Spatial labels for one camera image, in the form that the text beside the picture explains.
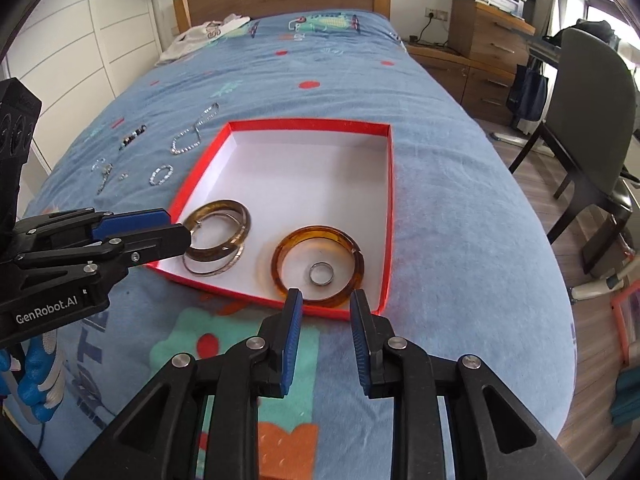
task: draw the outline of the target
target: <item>hand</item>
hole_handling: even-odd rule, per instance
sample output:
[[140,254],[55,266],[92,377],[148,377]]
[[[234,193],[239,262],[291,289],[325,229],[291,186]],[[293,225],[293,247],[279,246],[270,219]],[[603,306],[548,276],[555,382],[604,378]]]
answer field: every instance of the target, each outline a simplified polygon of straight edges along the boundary
[[[62,402],[65,391],[64,355],[58,348],[56,331],[33,337],[24,361],[24,377],[18,384],[19,399],[31,407],[35,418],[47,422]],[[0,371],[20,370],[20,363],[0,350]],[[0,379],[0,395],[9,391]]]

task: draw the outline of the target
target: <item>blue bedsheet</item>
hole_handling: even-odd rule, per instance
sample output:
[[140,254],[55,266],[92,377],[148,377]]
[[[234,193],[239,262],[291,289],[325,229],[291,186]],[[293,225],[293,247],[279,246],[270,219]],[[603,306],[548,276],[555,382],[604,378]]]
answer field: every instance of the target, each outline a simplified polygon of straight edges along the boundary
[[[212,102],[220,111],[203,127],[202,145],[172,155],[173,137]],[[76,139],[28,214],[167,207],[223,124],[260,117],[392,125],[396,202],[385,315],[397,334],[431,354],[479,355],[557,436],[574,389],[575,339],[554,254],[482,130],[379,15],[265,18],[152,70]],[[140,124],[146,132],[118,152]],[[187,135],[178,147],[193,141]],[[114,168],[97,194],[102,178],[92,166],[100,158]],[[163,164],[174,174],[150,186]],[[119,180],[123,173],[128,177]],[[62,476],[171,355],[223,352],[255,334],[271,312],[131,269],[107,311],[59,330],[68,387],[46,424],[44,457]],[[263,401],[260,421],[261,452],[281,453],[275,462],[261,456],[269,474],[283,467],[283,479],[389,476],[392,404],[364,397],[346,322],[305,319],[291,395]],[[38,441],[40,428],[22,427]]]

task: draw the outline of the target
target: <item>chair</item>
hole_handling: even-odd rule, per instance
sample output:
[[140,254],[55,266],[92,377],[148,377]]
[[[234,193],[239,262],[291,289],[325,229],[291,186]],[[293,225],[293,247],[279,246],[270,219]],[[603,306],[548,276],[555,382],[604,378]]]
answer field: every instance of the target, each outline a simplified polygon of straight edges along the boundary
[[591,34],[573,28],[566,30],[546,120],[540,123],[509,170],[513,173],[542,138],[567,172],[554,198],[558,199],[573,181],[574,195],[569,207],[546,235],[551,244],[589,205],[597,205],[614,216],[615,229],[594,236],[597,247],[592,244],[587,255],[583,249],[585,274],[593,269],[631,216],[631,197],[620,171],[635,115],[635,85],[622,58]]

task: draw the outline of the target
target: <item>drawer handle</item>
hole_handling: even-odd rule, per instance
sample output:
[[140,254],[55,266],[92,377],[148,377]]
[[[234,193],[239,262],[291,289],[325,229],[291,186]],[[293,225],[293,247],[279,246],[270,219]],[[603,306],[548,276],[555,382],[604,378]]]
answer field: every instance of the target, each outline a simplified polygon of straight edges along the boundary
[[513,32],[513,29],[512,29],[511,27],[507,27],[506,25],[503,25],[503,24],[501,24],[501,23],[494,22],[494,25],[495,25],[496,27],[503,28],[504,30],[508,30],[509,32]]
[[492,43],[491,45],[494,46],[495,48],[499,48],[500,50],[508,52],[509,54],[515,54],[516,53],[515,50],[511,50],[510,48],[506,48],[505,46],[498,45],[497,43]]
[[509,85],[507,85],[505,83],[501,83],[500,81],[494,81],[493,79],[485,79],[485,81],[487,81],[488,83],[494,84],[494,85],[501,86],[503,88],[509,88]]
[[494,101],[493,99],[480,99],[480,100],[484,101],[485,103],[489,103],[490,105],[502,106],[502,103],[499,103],[498,101]]

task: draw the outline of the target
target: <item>wooden dresser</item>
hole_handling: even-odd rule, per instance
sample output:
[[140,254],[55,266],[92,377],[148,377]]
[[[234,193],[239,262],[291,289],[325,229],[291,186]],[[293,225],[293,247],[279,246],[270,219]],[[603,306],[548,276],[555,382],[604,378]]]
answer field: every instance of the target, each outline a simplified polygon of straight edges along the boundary
[[516,67],[526,65],[525,40],[535,29],[496,7],[453,0],[449,47],[407,45],[407,50],[473,118],[509,124],[506,107]]

